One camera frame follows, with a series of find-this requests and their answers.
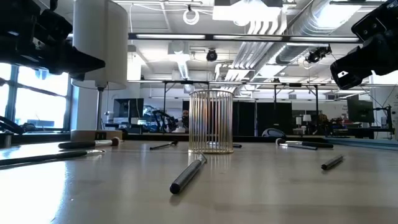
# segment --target marker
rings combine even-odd
[[[82,141],[82,142],[65,142],[58,145],[60,149],[84,149],[96,146],[118,146],[120,139],[118,137],[112,140],[99,140],[99,141]]]
[[[69,159],[74,157],[86,156],[90,154],[98,154],[103,153],[104,150],[88,150],[88,151],[73,151],[73,152],[62,152],[58,154],[49,154],[49,155],[41,155],[41,156],[29,156],[15,159],[2,159],[0,160],[0,166],[9,166],[15,164],[23,164],[28,162],[43,162],[55,159]]]
[[[286,144],[285,143],[286,140],[285,139],[276,139],[275,144],[277,146],[285,146],[285,147],[296,147],[296,148],[300,148],[300,149],[309,149],[309,150],[317,150],[317,147],[313,147],[313,146],[302,146],[300,144]]]
[[[339,162],[343,161],[344,156],[343,155],[338,155],[332,159],[330,159],[329,161],[327,161],[326,163],[321,165],[321,169],[323,170],[329,170],[332,167],[334,167],[335,165],[337,165]]]
[[[202,153],[199,158],[193,161],[170,185],[170,192],[172,194],[179,194],[185,186],[189,183],[192,177],[200,170],[202,165],[207,161],[205,155]]]
[[[285,139],[278,138],[275,141],[275,144],[279,145],[281,143],[291,143],[291,144],[298,144],[301,146],[311,146],[311,147],[323,147],[323,148],[333,148],[333,144],[328,143],[320,143],[320,142],[303,142],[303,141],[286,141]]]
[[[155,150],[155,149],[160,149],[160,148],[169,147],[169,146],[176,146],[177,144],[178,144],[178,141],[172,141],[170,143],[163,144],[161,146],[150,147],[149,150]]]

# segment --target metal wire cage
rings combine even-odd
[[[233,96],[233,93],[224,90],[198,90],[190,93],[189,152],[233,152]]]

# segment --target person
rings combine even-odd
[[[313,134],[325,135],[325,136],[331,135],[332,129],[328,116],[325,114],[319,114],[318,119],[320,123],[318,125],[318,129]]]
[[[183,110],[182,111],[181,120],[182,120],[182,123],[183,123],[183,127],[185,129],[188,129],[189,128],[189,111],[187,111],[187,110]]]

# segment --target computer screen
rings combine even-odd
[[[115,118],[128,118],[129,99],[115,99],[113,103],[113,112]]]
[[[352,122],[374,122],[373,103],[363,100],[347,100],[348,119]]]
[[[144,99],[129,99],[130,117],[141,118],[144,112]]]
[[[113,112],[115,118],[141,118],[144,111],[144,99],[115,99]]]

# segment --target table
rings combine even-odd
[[[398,153],[308,151],[242,143],[208,163],[181,195],[169,185],[195,155],[187,142],[126,141],[107,153],[0,169],[0,223],[396,223]],[[0,158],[57,144],[0,150]],[[337,154],[345,161],[323,172]]]

